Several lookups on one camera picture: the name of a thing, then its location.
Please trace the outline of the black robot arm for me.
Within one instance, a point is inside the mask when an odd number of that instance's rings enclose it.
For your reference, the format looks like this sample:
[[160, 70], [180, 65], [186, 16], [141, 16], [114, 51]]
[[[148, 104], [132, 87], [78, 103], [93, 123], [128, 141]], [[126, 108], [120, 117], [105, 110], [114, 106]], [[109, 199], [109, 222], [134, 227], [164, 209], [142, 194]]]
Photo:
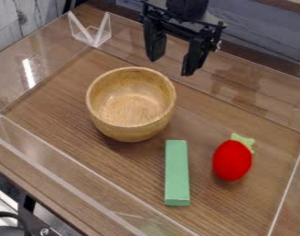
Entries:
[[146, 55], [154, 62], [166, 54], [166, 35], [189, 42], [181, 75], [189, 77], [204, 66], [209, 52], [221, 45], [227, 23], [208, 12], [209, 0], [141, 0]]

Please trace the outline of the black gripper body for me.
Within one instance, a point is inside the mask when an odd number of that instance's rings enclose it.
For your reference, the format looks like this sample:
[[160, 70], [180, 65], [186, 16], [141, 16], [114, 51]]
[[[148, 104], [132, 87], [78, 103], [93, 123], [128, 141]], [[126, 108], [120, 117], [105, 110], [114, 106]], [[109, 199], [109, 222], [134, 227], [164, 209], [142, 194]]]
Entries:
[[165, 33], [190, 41], [199, 37], [217, 51], [221, 33], [228, 24], [208, 10], [209, 0], [141, 0], [140, 21], [146, 18], [161, 26]]

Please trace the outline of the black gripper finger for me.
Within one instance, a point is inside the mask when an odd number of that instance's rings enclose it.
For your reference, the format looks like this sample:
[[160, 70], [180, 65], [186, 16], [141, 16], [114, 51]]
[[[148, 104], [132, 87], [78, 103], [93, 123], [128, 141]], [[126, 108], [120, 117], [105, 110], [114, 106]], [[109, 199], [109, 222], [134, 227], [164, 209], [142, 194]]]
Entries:
[[166, 53], [166, 34], [161, 29], [160, 24], [149, 18], [146, 18], [144, 21], [144, 38], [146, 55], [154, 62]]
[[188, 54], [182, 58], [182, 75], [189, 77], [203, 67], [207, 57], [209, 55], [209, 43], [196, 37], [189, 42]]

